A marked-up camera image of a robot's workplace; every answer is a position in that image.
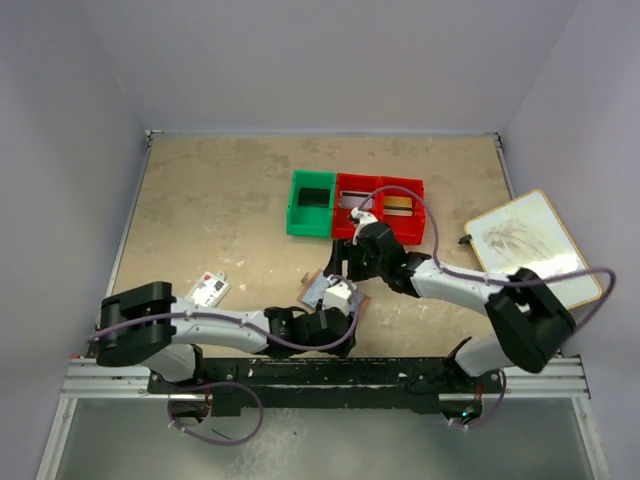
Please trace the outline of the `pink leather card holder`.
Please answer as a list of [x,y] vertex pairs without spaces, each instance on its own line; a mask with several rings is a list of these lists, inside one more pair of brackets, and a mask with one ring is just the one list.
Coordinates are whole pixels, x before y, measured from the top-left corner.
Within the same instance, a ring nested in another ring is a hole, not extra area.
[[[314,274],[307,274],[303,278],[303,287],[298,296],[298,301],[311,309],[322,309],[321,298],[330,277],[332,276],[325,277],[322,270],[318,270]],[[357,295],[355,308],[350,314],[363,314],[370,303],[370,297],[363,294],[354,284],[349,284]]]

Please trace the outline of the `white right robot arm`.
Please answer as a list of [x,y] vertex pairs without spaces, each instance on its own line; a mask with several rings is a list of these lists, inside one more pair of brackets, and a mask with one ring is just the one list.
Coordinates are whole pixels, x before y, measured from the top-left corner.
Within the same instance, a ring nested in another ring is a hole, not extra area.
[[362,227],[355,240],[334,240],[325,273],[345,273],[353,282],[380,278],[396,293],[486,316],[493,332],[464,340],[449,354],[444,376],[456,391],[511,366],[541,372],[576,329],[571,313],[535,272],[521,268],[484,279],[476,271],[437,263],[433,255],[407,251],[383,222]]

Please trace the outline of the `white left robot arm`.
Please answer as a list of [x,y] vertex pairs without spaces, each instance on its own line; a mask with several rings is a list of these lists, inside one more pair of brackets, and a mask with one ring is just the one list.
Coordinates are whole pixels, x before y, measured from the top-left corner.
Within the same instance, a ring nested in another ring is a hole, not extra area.
[[286,359],[306,352],[346,357],[355,345],[360,298],[353,284],[329,280],[312,310],[298,306],[231,311],[174,296],[152,282],[104,299],[90,341],[105,367],[143,365],[184,392],[206,378],[202,346]]

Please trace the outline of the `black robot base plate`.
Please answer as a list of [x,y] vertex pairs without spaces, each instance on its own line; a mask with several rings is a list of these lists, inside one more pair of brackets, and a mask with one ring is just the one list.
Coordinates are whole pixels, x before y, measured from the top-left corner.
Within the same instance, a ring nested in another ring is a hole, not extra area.
[[171,412],[237,416],[245,408],[409,410],[479,416],[481,397],[501,389],[496,370],[468,376],[447,357],[206,358],[181,366],[162,353],[147,362],[149,390],[169,394]]

